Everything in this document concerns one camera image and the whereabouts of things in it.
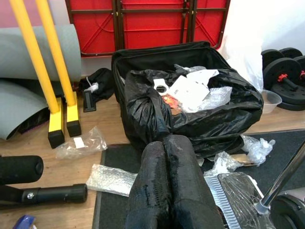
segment yellow pole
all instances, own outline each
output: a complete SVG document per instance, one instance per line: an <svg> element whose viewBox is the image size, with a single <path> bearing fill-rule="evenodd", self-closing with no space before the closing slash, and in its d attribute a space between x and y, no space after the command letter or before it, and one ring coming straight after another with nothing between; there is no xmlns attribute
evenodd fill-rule
<svg viewBox="0 0 305 229"><path fill-rule="evenodd" d="M50 112L52 114L56 113L59 111L59 107L24 2L23 0L10 0L10 4L19 24Z"/></svg>
<svg viewBox="0 0 305 229"><path fill-rule="evenodd" d="M61 81L61 86L68 106L75 105L73 90L68 76L68 71L66 68L65 61L61 52L61 45L59 43L55 26L53 23L52 15L47 0L36 0L36 5L38 12L47 34L49 46L51 53L55 62L55 66L58 72L59 79Z"/></svg>

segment silver metal pole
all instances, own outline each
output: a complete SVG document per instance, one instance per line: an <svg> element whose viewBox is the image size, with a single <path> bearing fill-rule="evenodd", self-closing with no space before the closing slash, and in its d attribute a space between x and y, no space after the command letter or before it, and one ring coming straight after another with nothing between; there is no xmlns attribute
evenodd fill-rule
<svg viewBox="0 0 305 229"><path fill-rule="evenodd" d="M277 196L277 194L281 191L283 186L287 183L290 177L295 173L295 171L299 168L301 163L305 159L305 142L298 149L297 153L290 159L282 173L278 176L275 183L272 187L267 191L264 198L256 203L254 206L259 214L266 214L269 212L270 203Z"/></svg>

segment open suitcase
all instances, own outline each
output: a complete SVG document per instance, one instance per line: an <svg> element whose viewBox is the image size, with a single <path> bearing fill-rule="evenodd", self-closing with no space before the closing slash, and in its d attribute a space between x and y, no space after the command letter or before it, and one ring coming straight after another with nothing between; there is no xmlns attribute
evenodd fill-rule
<svg viewBox="0 0 305 229"><path fill-rule="evenodd" d="M171 73L174 64L217 69L219 75L211 78L208 86L231 86L230 102L212 110L172 115L169 105L153 89L152 76L133 77L130 72L151 69ZM198 157L214 156L224 150L232 154L243 146L240 134L259 121L262 114L261 94L208 42L119 50L112 56L112 71L126 136L139 151L149 142L173 133L187 136Z"/></svg>

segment bolt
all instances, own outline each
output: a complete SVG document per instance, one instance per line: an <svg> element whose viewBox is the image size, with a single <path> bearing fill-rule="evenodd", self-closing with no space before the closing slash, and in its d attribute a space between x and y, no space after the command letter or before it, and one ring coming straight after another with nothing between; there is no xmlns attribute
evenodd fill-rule
<svg viewBox="0 0 305 229"><path fill-rule="evenodd" d="M27 195L27 198L28 198L28 199L33 199L33 197L34 197L34 194L33 194L32 192L30 192L30 193Z"/></svg>

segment yellow stand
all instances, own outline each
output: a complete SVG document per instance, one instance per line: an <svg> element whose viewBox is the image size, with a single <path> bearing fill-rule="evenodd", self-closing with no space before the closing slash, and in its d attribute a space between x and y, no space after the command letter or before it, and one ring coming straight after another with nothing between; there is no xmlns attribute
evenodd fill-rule
<svg viewBox="0 0 305 229"><path fill-rule="evenodd" d="M39 15L46 32L51 53L55 62L61 86L67 101L67 129L70 137L81 135L81 125L78 116L77 95L72 90L66 64L61 52L61 46L56 34L51 11L47 0L36 0Z"/></svg>
<svg viewBox="0 0 305 229"><path fill-rule="evenodd" d="M55 97L23 0L10 0L10 4L51 112L48 138L51 147L55 148L65 141L61 100Z"/></svg>

